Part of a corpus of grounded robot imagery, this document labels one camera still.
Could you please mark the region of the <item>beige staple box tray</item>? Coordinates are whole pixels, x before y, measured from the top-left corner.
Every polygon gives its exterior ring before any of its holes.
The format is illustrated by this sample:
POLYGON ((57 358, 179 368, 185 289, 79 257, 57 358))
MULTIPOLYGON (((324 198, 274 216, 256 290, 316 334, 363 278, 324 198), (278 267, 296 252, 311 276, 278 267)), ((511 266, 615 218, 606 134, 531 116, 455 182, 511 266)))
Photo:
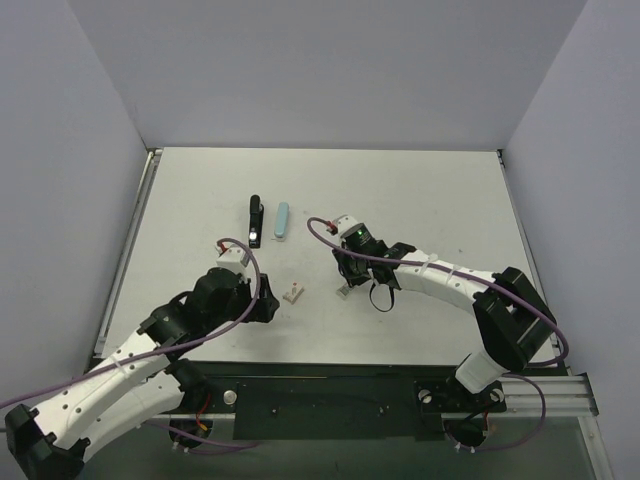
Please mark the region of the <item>beige staple box tray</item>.
POLYGON ((336 294, 343 300, 346 300, 351 294, 353 288, 348 284, 344 283, 336 290, 336 294))

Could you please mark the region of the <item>staple box with red label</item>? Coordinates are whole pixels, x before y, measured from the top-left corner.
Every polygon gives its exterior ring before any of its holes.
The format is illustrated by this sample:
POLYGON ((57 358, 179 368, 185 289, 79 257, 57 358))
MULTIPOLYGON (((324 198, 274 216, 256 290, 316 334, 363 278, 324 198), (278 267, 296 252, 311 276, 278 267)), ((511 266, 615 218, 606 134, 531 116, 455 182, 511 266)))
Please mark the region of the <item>staple box with red label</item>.
POLYGON ((289 304, 293 305, 299 300, 304 291, 305 287, 303 284, 299 282, 293 282, 290 285, 289 289, 284 292, 282 298, 289 304))

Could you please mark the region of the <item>light blue white stapler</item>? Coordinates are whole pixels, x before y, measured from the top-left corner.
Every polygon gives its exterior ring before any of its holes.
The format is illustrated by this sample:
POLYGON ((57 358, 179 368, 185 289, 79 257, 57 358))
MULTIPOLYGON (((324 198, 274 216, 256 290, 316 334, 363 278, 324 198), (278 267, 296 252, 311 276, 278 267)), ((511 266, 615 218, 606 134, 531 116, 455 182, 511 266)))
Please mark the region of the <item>light blue white stapler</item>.
POLYGON ((274 220, 273 239, 275 241, 284 241, 286 239, 288 223, 289 223, 289 215, 290 215, 289 203, 280 202, 278 204, 275 220, 274 220))

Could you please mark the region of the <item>black stapler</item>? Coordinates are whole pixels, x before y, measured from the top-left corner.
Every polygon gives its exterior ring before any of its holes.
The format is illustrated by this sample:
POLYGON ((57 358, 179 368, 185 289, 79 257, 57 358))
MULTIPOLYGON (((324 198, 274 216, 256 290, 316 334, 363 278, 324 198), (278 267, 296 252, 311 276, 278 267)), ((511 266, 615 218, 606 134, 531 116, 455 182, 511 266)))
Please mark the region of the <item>black stapler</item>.
POLYGON ((262 228, 264 218, 264 206, 261 197, 254 194, 249 202, 249 247, 257 249, 261 246, 262 228))

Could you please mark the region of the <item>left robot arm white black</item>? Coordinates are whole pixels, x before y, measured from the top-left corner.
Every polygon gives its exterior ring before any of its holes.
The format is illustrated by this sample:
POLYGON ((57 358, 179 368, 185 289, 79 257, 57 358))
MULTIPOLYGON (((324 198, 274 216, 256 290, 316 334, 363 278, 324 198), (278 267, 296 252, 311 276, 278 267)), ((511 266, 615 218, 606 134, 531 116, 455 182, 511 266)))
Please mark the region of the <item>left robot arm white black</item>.
POLYGON ((157 414, 200 411, 214 388, 185 353, 221 325, 270 322, 280 306, 267 274, 253 296, 248 279, 215 267, 154 309, 127 340, 91 370, 40 404, 5 416, 9 452, 29 479, 74 479, 101 448, 157 414))

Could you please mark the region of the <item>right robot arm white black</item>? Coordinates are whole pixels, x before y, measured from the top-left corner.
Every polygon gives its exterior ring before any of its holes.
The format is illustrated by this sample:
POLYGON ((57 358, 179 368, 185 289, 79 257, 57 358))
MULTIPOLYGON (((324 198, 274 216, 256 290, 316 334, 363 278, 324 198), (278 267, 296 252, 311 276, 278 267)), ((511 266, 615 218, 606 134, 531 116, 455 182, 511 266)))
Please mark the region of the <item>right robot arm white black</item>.
POLYGON ((414 246, 387 246, 362 222, 337 220, 332 250, 338 271, 353 288, 371 281, 390 292, 411 291, 444 301, 474 317, 482 347, 468 354, 447 383, 449 402, 468 409, 505 373, 519 373, 553 334, 552 315, 522 271, 475 271, 441 261, 414 246))

